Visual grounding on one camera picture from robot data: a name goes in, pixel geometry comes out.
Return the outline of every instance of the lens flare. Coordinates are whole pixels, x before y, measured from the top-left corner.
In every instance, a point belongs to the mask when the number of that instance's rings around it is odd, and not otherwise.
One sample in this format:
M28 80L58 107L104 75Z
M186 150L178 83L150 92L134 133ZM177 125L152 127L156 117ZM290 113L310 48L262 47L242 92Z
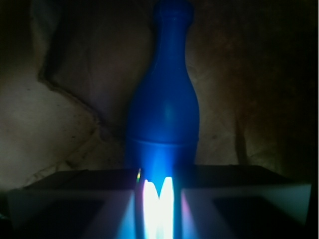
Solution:
M153 182L145 180L143 191L144 233L146 239L173 238L174 190L166 177L158 197Z

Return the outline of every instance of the blue bottle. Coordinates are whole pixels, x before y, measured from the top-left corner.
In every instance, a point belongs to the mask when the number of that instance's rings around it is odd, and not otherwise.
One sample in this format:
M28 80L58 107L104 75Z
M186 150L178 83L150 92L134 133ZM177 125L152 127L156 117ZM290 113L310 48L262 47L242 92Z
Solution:
M125 161L140 167L158 193L175 164L193 164L199 107L185 65L185 39L193 8L185 0L161 0L154 9L158 28L152 64L133 96Z

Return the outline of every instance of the bottle neck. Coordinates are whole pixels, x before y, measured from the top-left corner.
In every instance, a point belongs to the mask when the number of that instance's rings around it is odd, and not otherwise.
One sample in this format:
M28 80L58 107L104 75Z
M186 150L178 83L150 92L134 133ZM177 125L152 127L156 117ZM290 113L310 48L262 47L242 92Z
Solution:
M185 41L188 25L177 18L163 19L158 24L155 63L164 61L185 65Z

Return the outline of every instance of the wrinkled fabric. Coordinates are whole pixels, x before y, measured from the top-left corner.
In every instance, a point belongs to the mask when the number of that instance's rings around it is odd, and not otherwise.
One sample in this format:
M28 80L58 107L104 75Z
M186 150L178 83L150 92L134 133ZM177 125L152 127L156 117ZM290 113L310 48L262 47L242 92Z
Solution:
M314 182L316 2L191 2L195 18L185 61L200 105L196 163L261 165ZM122 166L129 102L154 52L154 4L153 0L32 2L39 80L50 94L54 90L92 116L85 127L72 132L96 130L83 134L86 141L69 150L67 157L44 158L25 184L59 170L57 165ZM52 124L60 124L71 112L57 114ZM71 148L64 134L59 141Z

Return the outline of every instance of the brown background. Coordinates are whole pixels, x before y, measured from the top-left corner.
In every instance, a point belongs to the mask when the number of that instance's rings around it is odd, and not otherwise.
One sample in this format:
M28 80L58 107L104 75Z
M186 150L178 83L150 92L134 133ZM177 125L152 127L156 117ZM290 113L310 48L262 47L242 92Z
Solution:
M186 65L198 164L255 164L318 187L318 2L193 0ZM155 1L0 1L0 191L120 168Z

